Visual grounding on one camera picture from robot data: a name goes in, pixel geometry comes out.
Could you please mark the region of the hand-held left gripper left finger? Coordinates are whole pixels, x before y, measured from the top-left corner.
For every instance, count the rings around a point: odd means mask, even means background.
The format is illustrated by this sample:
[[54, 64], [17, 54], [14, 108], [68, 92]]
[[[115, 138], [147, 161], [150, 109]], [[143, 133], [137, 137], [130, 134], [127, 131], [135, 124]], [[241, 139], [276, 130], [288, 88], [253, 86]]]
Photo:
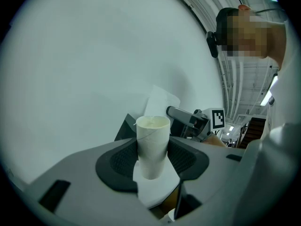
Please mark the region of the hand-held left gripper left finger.
[[[137, 194], [109, 188], [95, 171], [97, 159], [130, 139], [73, 153], [36, 178], [25, 190], [30, 210], [48, 226], [159, 226], [161, 222], [139, 201]], [[55, 212], [39, 201], [57, 181], [70, 183]]]

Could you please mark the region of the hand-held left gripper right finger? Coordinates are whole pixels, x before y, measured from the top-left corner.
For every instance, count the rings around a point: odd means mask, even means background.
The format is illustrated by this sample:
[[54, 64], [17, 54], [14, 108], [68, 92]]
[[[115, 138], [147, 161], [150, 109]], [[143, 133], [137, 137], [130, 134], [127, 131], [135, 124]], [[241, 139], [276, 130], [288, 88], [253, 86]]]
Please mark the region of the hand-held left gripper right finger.
[[180, 178], [174, 218], [183, 217], [211, 199], [230, 178], [244, 152], [170, 137], [167, 156]]

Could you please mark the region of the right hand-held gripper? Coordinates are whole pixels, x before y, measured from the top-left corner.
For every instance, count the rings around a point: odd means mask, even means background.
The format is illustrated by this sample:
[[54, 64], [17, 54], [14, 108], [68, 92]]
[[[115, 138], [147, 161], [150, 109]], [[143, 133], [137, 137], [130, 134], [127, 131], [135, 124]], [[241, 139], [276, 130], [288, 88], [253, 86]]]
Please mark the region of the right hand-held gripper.
[[184, 124], [181, 137], [203, 142], [212, 134], [225, 128], [224, 108], [208, 108], [194, 113], [186, 112], [174, 106], [168, 106], [166, 114]]

